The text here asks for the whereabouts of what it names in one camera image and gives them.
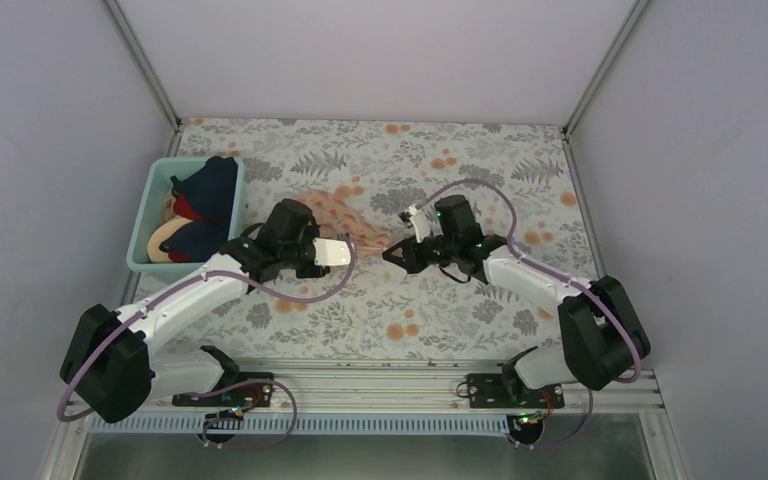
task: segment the gray floor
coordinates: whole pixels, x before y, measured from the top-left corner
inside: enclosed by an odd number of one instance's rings
[[[579,419],[549,420],[544,440]],[[236,441],[252,441],[252,438]],[[499,438],[296,436],[260,451],[203,448],[190,435],[94,434],[78,478],[91,479],[649,479],[636,415],[600,415],[574,443],[515,451]]]

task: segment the plastic bin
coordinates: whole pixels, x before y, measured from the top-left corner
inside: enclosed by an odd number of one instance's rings
[[[166,157],[154,162],[148,173],[148,181],[134,231],[131,233],[131,243],[128,246],[128,268],[134,272],[147,273],[164,282],[174,282],[197,269],[201,263],[151,263],[146,246],[151,234],[160,227],[163,213],[163,201],[172,189],[172,176],[181,180],[196,173],[208,157]],[[228,239],[240,236],[243,231],[246,211],[245,165],[239,159],[237,162],[237,189],[234,195],[234,208],[231,212],[231,226]]]

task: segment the table surface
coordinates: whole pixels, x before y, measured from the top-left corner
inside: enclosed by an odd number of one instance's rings
[[[411,232],[398,212],[449,182],[479,178],[513,201],[523,250],[563,271],[596,275],[557,127],[220,118],[185,125],[178,155],[243,159],[247,223],[264,221],[282,198],[326,190],[348,194],[345,202],[367,222],[400,240]],[[485,232],[510,228],[508,210],[489,189],[451,193],[466,195]],[[335,268],[301,280],[285,272],[274,288],[314,296],[341,274]],[[164,286],[143,275],[137,298]],[[476,280],[459,285],[433,268],[406,275],[369,257],[332,299],[304,305],[255,291],[194,322],[166,351],[210,344],[237,358],[496,360],[559,341],[555,312],[527,299]]]

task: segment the navy blue cloth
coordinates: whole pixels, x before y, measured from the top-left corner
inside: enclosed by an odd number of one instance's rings
[[[192,222],[179,228],[160,244],[175,262],[206,262],[228,242],[228,225]]]
[[[204,167],[185,180],[172,177],[172,188],[186,198],[202,218],[221,224],[231,222],[237,189],[237,162],[233,157],[211,157]]]

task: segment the black mounting plate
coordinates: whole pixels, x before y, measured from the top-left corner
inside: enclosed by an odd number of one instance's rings
[[[253,380],[256,378],[265,378],[267,380],[274,380],[275,376],[266,372],[239,372],[237,373],[237,379],[233,383],[244,382],[246,380]],[[257,385],[258,388],[263,388],[264,385]],[[243,387],[238,390],[233,390],[222,395],[216,395],[214,397],[206,398],[193,398],[189,395],[180,394],[172,397],[172,405],[176,407],[218,407],[218,408],[233,408],[239,405],[245,405],[246,398],[251,398],[252,391],[250,388]],[[264,393],[260,396],[260,401],[257,402],[255,407],[266,408],[269,407],[269,402],[272,399],[272,393]]]
[[[502,375],[499,373],[470,373],[466,376],[466,388],[469,392],[469,408],[546,408],[545,392],[549,395],[552,408],[558,409],[564,406],[564,393],[555,393],[560,384],[546,385],[539,390],[531,390],[521,395],[520,402],[516,403],[505,389],[502,383]]]

